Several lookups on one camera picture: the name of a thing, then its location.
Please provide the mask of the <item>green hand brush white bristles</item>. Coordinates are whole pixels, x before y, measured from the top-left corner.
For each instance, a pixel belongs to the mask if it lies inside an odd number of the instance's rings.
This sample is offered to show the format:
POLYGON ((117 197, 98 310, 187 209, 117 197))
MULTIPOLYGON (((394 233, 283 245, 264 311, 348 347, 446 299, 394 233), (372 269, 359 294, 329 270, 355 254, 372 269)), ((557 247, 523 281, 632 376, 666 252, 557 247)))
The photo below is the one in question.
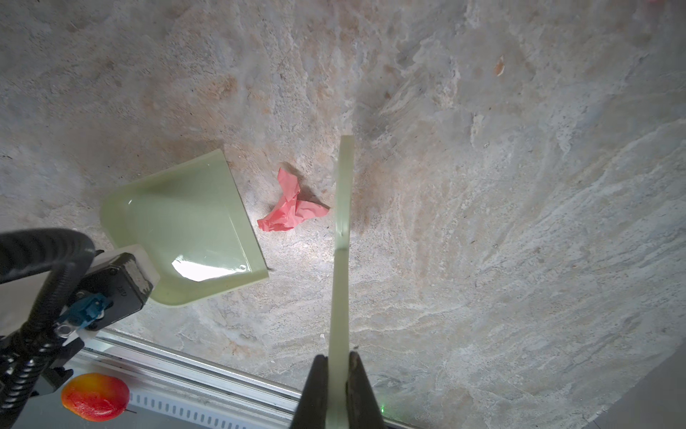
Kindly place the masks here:
POLYGON ((325 426, 347 428, 346 386, 348 382, 349 295, 348 264, 350 218, 354 176, 355 138, 343 136, 339 144, 336 180, 332 314, 328 354, 328 400, 325 426))

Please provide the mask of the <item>green dustpan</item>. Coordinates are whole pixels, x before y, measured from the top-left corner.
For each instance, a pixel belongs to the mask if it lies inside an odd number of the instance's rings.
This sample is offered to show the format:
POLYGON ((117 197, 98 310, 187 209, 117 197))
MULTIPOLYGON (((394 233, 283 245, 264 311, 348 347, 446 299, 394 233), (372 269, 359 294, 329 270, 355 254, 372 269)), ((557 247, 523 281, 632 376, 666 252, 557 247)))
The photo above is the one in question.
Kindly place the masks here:
POLYGON ((182 307, 269 277, 221 150, 111 193, 100 223, 116 248, 139 245, 160 279, 152 299, 182 307))

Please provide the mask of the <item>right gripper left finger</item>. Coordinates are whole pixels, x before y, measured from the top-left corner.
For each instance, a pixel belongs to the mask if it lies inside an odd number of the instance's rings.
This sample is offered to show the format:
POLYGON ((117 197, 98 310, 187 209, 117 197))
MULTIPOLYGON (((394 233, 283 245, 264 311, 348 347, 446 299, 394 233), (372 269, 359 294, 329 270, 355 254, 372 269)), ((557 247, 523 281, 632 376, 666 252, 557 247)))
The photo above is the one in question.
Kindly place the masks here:
POLYGON ((328 358, 325 355, 317 355, 310 368, 290 429, 325 429, 328 382, 328 358))

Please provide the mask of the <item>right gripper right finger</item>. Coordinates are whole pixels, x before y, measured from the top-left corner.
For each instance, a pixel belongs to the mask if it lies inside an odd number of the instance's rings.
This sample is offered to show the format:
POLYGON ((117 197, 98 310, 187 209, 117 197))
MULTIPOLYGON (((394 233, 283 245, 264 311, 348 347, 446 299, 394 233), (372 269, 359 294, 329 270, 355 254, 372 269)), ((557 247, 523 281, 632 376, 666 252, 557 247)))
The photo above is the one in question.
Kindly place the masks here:
POLYGON ((350 429, 387 429, 362 359, 356 351, 350 352, 348 358, 347 413, 350 429))

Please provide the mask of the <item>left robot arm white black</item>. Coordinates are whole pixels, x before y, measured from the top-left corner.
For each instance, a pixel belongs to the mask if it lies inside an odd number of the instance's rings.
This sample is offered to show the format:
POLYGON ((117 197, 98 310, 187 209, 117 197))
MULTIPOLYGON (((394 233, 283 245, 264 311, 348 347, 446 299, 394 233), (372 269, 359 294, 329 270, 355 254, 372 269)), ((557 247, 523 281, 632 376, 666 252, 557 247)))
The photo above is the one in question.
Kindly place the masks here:
POLYGON ((1 427, 10 428, 21 415, 42 373, 64 344, 55 322, 96 255, 87 235, 47 228, 1 235, 1 282, 48 273, 30 314, 10 335, 13 371, 1 377, 1 427))

